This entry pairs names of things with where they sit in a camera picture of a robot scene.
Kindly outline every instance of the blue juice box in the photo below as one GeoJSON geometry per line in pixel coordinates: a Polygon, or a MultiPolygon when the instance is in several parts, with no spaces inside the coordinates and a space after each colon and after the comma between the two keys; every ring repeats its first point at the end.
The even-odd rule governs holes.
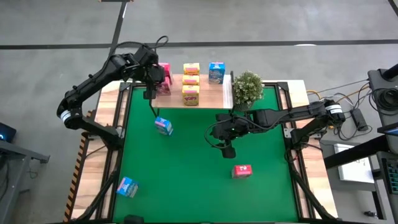
{"type": "Polygon", "coordinates": [[[123,177],[122,181],[120,181],[116,193],[119,195],[132,198],[136,194],[137,190],[138,190],[138,182],[128,177],[123,177]]]}
{"type": "Polygon", "coordinates": [[[223,84],[225,74],[224,62],[210,62],[209,64],[209,83],[223,84]]]}
{"type": "Polygon", "coordinates": [[[162,134],[170,136],[173,132],[172,123],[159,116],[155,119],[155,126],[157,130],[162,134]]]}

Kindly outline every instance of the wooden table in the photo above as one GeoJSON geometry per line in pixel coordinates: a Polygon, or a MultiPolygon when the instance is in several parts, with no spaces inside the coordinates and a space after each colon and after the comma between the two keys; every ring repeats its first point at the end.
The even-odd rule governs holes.
{"type": "MultiPolygon", "coordinates": [[[[179,76],[175,76],[175,83],[178,82],[179,76]]],[[[201,77],[201,94],[200,95],[200,105],[203,108],[212,108],[211,104],[207,103],[208,100],[214,100],[212,95],[207,95],[202,91],[206,88],[211,88],[206,85],[206,76],[201,77]]],[[[304,85],[303,80],[266,80],[265,82],[287,82],[289,86],[290,100],[293,107],[303,106],[309,104],[308,97],[304,85]]],[[[95,117],[95,121],[102,125],[112,125],[114,122],[114,115],[116,109],[116,102],[118,100],[119,95],[119,86],[121,82],[112,82],[109,85],[105,86],[101,94],[99,96],[98,106],[94,113],[89,113],[91,117],[95,117]]],[[[223,92],[223,99],[218,99],[218,108],[231,108],[232,102],[230,101],[232,95],[231,90],[228,89],[228,85],[218,85],[218,89],[212,91],[217,91],[219,94],[223,92]]],[[[178,96],[178,87],[174,89],[175,95],[178,96]]],[[[287,108],[287,103],[285,97],[283,97],[283,91],[280,92],[282,96],[282,104],[284,108],[287,108]]],[[[124,119],[124,108],[126,107],[127,101],[127,93],[123,94],[121,110],[119,114],[119,119],[116,121],[117,125],[123,124],[124,119]]],[[[153,107],[176,107],[173,103],[169,103],[167,105],[164,104],[164,101],[161,100],[162,97],[158,97],[156,100],[152,102],[153,107]]],[[[298,121],[296,125],[298,128],[305,126],[310,119],[298,121]]],[[[317,140],[311,139],[310,144],[315,146],[320,146],[317,140]]],[[[80,143],[80,150],[78,153],[78,157],[75,164],[75,171],[72,177],[72,184],[70,186],[70,193],[67,199],[67,209],[65,210],[64,221],[69,220],[70,218],[79,217],[87,208],[87,206],[92,202],[96,194],[98,193],[101,187],[101,181],[103,178],[103,171],[106,159],[107,149],[101,149],[95,154],[90,155],[87,158],[84,158],[83,154],[88,154],[97,148],[103,146],[103,143],[100,139],[94,139],[89,141],[89,139],[82,138],[80,143]]],[[[328,181],[328,176],[326,173],[325,164],[323,162],[322,152],[318,149],[307,147],[302,150],[304,166],[307,173],[307,179],[309,186],[317,197],[319,202],[326,208],[326,210],[332,214],[334,217],[337,217],[337,211],[335,207],[335,202],[333,200],[333,195],[331,192],[330,184],[328,181]]],[[[108,211],[109,205],[109,195],[110,190],[107,193],[107,196],[104,199],[104,207],[102,217],[106,216],[106,212],[108,211]]],[[[299,189],[300,202],[302,204],[303,217],[309,217],[307,207],[307,201],[301,189],[299,189]]]]}

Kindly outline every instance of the wooden shelf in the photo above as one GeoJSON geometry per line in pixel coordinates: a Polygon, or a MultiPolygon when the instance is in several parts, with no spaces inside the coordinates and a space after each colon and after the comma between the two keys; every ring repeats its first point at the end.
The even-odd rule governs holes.
{"type": "Polygon", "coordinates": [[[208,75],[200,75],[199,105],[186,106],[182,102],[182,75],[173,75],[174,81],[169,96],[156,96],[152,101],[154,108],[203,108],[203,109],[232,109],[231,75],[224,76],[224,82],[209,84],[208,75]]]}

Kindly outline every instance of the green plant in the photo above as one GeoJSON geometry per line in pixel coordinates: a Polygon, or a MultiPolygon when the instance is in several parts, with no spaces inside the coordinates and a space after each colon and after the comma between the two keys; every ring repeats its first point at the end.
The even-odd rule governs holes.
{"type": "Polygon", "coordinates": [[[236,104],[251,104],[262,99],[261,78],[250,71],[245,71],[234,79],[234,98],[236,104]]]}

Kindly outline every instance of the yellow and black stripe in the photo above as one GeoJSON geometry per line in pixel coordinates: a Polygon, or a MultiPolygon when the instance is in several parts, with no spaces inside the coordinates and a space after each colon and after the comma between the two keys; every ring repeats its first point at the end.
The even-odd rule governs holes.
{"type": "MultiPolygon", "coordinates": [[[[89,111],[89,112],[87,112],[86,117],[90,118],[90,117],[93,117],[93,115],[94,115],[93,112],[89,111]]],[[[69,195],[68,195],[68,199],[67,199],[67,208],[65,209],[65,213],[63,216],[64,222],[68,222],[72,217],[72,210],[73,210],[73,206],[74,206],[75,200],[76,200],[76,193],[77,193],[78,186],[79,186],[81,172],[83,170],[83,164],[84,164],[83,154],[85,156],[85,154],[87,152],[87,147],[88,147],[89,141],[90,140],[87,139],[86,137],[83,137],[83,136],[81,137],[79,151],[78,151],[77,158],[76,158],[75,170],[73,171],[73,176],[72,176],[72,183],[70,184],[70,188],[69,188],[69,195]]]]}

